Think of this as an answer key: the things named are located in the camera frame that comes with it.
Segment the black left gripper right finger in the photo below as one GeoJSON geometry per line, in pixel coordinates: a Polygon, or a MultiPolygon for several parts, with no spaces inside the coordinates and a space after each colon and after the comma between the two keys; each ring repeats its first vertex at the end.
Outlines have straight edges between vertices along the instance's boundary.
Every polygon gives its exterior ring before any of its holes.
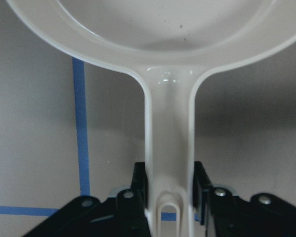
{"type": "Polygon", "coordinates": [[[245,201],[194,163],[193,206],[207,237],[296,237],[296,206],[269,193],[245,201]]]}

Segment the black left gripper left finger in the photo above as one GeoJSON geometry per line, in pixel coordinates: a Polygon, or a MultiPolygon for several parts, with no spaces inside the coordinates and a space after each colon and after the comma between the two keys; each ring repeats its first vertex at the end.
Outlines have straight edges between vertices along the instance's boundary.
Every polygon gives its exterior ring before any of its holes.
{"type": "Polygon", "coordinates": [[[148,237],[144,162],[134,165],[131,186],[100,202],[76,197],[25,235],[27,237],[148,237]]]}

